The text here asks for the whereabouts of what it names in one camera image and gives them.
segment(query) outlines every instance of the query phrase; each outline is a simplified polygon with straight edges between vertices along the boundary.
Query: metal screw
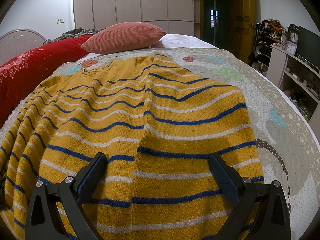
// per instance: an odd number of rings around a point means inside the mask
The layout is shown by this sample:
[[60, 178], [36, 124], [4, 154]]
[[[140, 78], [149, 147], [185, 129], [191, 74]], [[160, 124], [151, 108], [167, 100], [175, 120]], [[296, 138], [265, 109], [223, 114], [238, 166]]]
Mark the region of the metal screw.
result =
[[243, 177], [242, 179], [245, 183], [251, 183], [251, 179], [249, 177]]
[[277, 181], [277, 180], [275, 180], [275, 181], [273, 182], [273, 185], [275, 185], [276, 187], [280, 187], [280, 186], [281, 186], [280, 182]]
[[64, 181], [65, 181], [65, 183], [70, 183], [70, 182], [73, 181], [73, 177], [66, 177], [66, 178], [64, 179]]
[[41, 180], [39, 180], [36, 184], [37, 187], [41, 187], [43, 185], [43, 182]]

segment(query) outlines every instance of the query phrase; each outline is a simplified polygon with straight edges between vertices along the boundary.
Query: clock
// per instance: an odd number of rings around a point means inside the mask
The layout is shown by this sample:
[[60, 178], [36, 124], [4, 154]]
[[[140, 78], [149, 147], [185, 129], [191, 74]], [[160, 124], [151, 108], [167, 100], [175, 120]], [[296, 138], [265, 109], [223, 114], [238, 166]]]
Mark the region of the clock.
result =
[[290, 24], [290, 26], [288, 27], [289, 33], [288, 33], [288, 41], [294, 43], [294, 44], [298, 44], [299, 42], [299, 27], [295, 24]]
[[297, 51], [297, 47], [298, 45], [295, 44], [295, 43], [292, 43], [291, 41], [287, 41], [287, 45], [285, 46], [285, 51], [286, 52], [289, 52], [290, 54], [292, 55], [295, 55], [296, 54], [296, 51]]

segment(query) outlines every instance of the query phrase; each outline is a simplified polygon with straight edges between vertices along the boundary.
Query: quilted bedspread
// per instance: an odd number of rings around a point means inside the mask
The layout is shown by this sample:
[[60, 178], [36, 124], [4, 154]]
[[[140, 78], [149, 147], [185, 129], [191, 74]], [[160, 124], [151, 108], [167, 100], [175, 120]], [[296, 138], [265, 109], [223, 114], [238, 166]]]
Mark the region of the quilted bedspread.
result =
[[[158, 51], [192, 72], [242, 89], [265, 183], [281, 182], [287, 200], [292, 240], [298, 240], [316, 214], [320, 198], [318, 142], [305, 121], [275, 86], [254, 69], [222, 49], [143, 49], [96, 57], [61, 65], [52, 75], [70, 75], [82, 68], [107, 66], [111, 60], [145, 56]], [[0, 142], [12, 126], [21, 104], [0, 129]]]

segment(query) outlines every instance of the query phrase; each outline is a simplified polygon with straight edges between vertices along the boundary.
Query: white wardrobe door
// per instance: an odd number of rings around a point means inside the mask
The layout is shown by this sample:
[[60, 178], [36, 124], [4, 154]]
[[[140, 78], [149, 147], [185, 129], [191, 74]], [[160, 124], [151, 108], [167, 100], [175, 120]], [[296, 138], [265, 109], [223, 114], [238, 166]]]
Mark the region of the white wardrobe door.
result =
[[159, 28], [163, 29], [166, 33], [168, 33], [168, 21], [152, 21], [146, 22], [158, 26]]
[[115, 0], [92, 0], [94, 25], [97, 30], [117, 23]]
[[147, 21], [167, 20], [167, 0], [141, 0], [142, 19]]
[[168, 17], [169, 20], [193, 22], [192, 0], [168, 0]]
[[77, 28], [94, 28], [91, 0], [73, 0], [73, 11]]
[[140, 0], [116, 0], [118, 23], [141, 22]]
[[193, 22], [169, 21], [169, 34], [193, 36]]

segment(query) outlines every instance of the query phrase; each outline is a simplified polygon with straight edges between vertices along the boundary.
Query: corduroy pillow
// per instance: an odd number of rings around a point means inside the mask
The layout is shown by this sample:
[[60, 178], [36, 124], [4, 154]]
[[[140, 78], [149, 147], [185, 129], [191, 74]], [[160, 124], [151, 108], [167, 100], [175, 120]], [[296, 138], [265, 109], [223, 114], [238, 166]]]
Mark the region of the corduroy pillow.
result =
[[149, 23], [118, 23], [89, 38], [81, 48], [97, 54], [142, 49], [156, 44], [166, 34]]

